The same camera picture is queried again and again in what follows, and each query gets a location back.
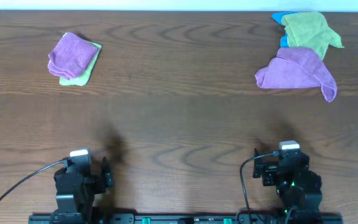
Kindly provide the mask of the purple microfiber cloth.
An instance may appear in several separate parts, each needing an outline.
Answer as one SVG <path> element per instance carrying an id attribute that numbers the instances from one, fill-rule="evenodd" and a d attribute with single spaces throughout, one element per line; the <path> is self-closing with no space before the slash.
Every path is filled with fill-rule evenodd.
<path id="1" fill-rule="evenodd" d="M 284 47 L 276 57 L 255 74 L 256 84 L 264 89 L 321 89 L 324 99 L 332 102 L 337 95 L 336 81 L 314 50 Z"/>

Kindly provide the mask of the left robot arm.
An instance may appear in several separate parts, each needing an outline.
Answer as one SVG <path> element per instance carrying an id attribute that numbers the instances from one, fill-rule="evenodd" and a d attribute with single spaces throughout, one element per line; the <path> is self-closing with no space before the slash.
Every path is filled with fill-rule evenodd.
<path id="1" fill-rule="evenodd" d="M 91 173 L 88 155 L 66 157 L 63 168 L 56 171 L 57 223 L 92 223 L 94 196 L 105 193 L 112 187 L 112 172 L 109 162 L 103 158 L 101 172 Z"/>

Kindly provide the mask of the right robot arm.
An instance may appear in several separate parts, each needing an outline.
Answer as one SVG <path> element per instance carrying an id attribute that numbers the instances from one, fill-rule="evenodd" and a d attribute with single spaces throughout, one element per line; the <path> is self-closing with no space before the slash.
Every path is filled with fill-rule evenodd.
<path id="1" fill-rule="evenodd" d="M 253 177 L 265 187 L 274 186 L 283 209 L 272 215 L 273 223 L 322 223 L 321 176 L 309 170 L 310 157 L 300 149 L 260 155 L 254 150 Z"/>

